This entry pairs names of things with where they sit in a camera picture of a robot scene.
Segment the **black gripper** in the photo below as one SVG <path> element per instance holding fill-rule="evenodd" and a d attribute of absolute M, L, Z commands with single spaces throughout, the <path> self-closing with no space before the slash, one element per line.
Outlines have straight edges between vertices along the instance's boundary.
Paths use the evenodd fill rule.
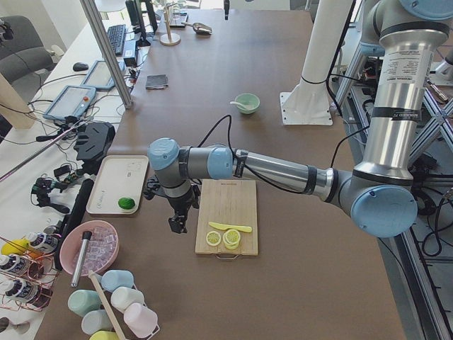
<path fill-rule="evenodd" d="M 168 219 L 172 232 L 187 233 L 186 221 L 189 209 L 199 209 L 200 189 L 198 185 L 184 180 L 179 186 L 167 188 L 156 176 L 147 179 L 142 195 L 151 200 L 154 196 L 166 198 L 174 210 L 175 215 Z"/>

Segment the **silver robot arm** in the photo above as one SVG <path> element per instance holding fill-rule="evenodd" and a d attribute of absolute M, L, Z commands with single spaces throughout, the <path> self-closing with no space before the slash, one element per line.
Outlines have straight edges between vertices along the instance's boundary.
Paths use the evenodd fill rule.
<path fill-rule="evenodd" d="M 172 231 L 185 231 L 197 207 L 197 179 L 257 179 L 280 190 L 315 195 L 338 206 L 364 232 L 393 237 L 418 214 L 408 160 L 421 114 L 433 52 L 452 22 L 451 1 L 370 1 L 361 45 L 384 54 L 365 153 L 352 171 L 318 169 L 230 146 L 180 147 L 171 138 L 149 145 L 154 175 L 143 194 L 166 198 L 174 209 Z"/>

